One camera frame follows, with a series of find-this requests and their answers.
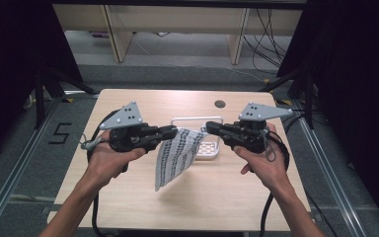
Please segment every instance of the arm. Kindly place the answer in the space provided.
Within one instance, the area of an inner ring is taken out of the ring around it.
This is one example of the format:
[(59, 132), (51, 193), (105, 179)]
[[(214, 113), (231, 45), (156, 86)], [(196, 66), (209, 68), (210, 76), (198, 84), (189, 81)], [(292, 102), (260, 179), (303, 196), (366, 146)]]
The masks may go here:
[[(275, 132), (273, 124), (269, 123), (268, 127)], [(281, 208), (293, 236), (325, 236), (295, 193), (285, 172), (281, 151), (276, 144), (272, 143), (271, 146), (276, 155), (273, 162), (266, 159), (265, 153), (256, 154), (244, 147), (235, 146), (235, 153), (248, 162), (241, 173), (245, 175), (252, 169), (261, 179)]]
[[(109, 138), (109, 136), (110, 133), (107, 130), (101, 135), (103, 138)], [(144, 154), (145, 151), (142, 148), (118, 153), (113, 151), (107, 143), (99, 144), (92, 154), (84, 175), (39, 236), (73, 236), (98, 191), (107, 185), (111, 178), (116, 178), (125, 164)]]

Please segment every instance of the forearm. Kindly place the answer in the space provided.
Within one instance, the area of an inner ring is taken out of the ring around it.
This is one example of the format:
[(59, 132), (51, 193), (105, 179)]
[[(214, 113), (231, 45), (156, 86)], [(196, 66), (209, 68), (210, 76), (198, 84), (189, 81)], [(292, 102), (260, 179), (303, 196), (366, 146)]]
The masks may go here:
[(80, 181), (39, 236), (73, 236), (97, 193)]
[(272, 192), (275, 200), (284, 214), (293, 236), (325, 236), (298, 198), (291, 184)]

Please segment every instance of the hand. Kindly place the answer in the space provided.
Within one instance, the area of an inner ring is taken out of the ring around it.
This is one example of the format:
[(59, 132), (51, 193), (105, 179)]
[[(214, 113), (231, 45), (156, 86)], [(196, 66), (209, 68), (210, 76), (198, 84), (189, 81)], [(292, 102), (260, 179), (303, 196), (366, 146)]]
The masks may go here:
[[(275, 125), (272, 123), (266, 124), (270, 131), (275, 132)], [(270, 162), (265, 156), (265, 152), (256, 154), (245, 147), (235, 146), (234, 152), (246, 160), (248, 164), (243, 167), (241, 173), (245, 175), (250, 170), (253, 170), (255, 174), (261, 179), (264, 186), (270, 190), (276, 189), (280, 184), (288, 181), (288, 176), (285, 172), (284, 157), (281, 151), (274, 142), (269, 143), (271, 147), (268, 147), (268, 156), (276, 156), (275, 160)]]
[[(110, 139), (110, 131), (105, 130), (101, 138)], [(140, 158), (145, 153), (143, 148), (119, 153), (112, 150), (107, 142), (102, 142), (95, 148), (83, 179), (87, 180), (91, 188), (99, 190), (107, 185), (111, 178), (116, 178), (125, 164)]]

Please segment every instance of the patterned fabric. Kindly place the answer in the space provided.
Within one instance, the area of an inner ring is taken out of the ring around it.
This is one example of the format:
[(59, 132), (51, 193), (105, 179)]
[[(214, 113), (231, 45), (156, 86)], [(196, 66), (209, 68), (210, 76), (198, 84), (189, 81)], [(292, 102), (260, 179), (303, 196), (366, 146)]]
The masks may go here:
[(206, 135), (180, 128), (174, 139), (162, 143), (156, 163), (156, 192), (192, 165), (199, 145)]

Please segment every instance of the gray carpet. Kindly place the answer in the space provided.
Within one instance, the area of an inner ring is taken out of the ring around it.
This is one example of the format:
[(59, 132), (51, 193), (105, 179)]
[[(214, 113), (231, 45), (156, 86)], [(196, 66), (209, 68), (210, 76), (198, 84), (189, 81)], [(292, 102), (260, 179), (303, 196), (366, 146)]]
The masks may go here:
[[(274, 76), (256, 70), (240, 70), (241, 74), (224, 68), (199, 67), (115, 67), (80, 66), (85, 83), (94, 89), (135, 88), (135, 89), (176, 89), (176, 90), (220, 90), (220, 91), (257, 91), (265, 85), (261, 80)], [(75, 89), (63, 84), (66, 90)], [(273, 91), (277, 100), (288, 99), (286, 92), (289, 83)], [(45, 131), (22, 180), (14, 194), (27, 197), (45, 197), (36, 201), (26, 198), (12, 199), (0, 218), (0, 236), (36, 236), (46, 224), (47, 209), (55, 198), (85, 124), (96, 99), (74, 99), (72, 103), (61, 103)], [(7, 139), (1, 144), (0, 188), (15, 161), (21, 155), (35, 125), (35, 109), (21, 114), (14, 123)], [(341, 145), (333, 134), (330, 125), (321, 114), (314, 114), (315, 132), (323, 145), (331, 164), (334, 166), (343, 188), (347, 192), (368, 236), (379, 236), (379, 211), (360, 182), (356, 173), (347, 168)], [(57, 126), (59, 131), (69, 133), (64, 144), (49, 144), (61, 141), (63, 137), (53, 135)], [(313, 197), (337, 230), (339, 236), (351, 236), (341, 216), (322, 171), (316, 162), (313, 151), (297, 122), (288, 131), (288, 139), (295, 157), (305, 190)], [(328, 236), (333, 236), (327, 224), (322, 221), (316, 208), (312, 206), (317, 224)], [(238, 233), (187, 233), (187, 232), (135, 232), (125, 231), (123, 236), (241, 236)], [(77, 236), (95, 236), (92, 229), (80, 229)], [(266, 236), (290, 236), (288, 232), (268, 232)]]

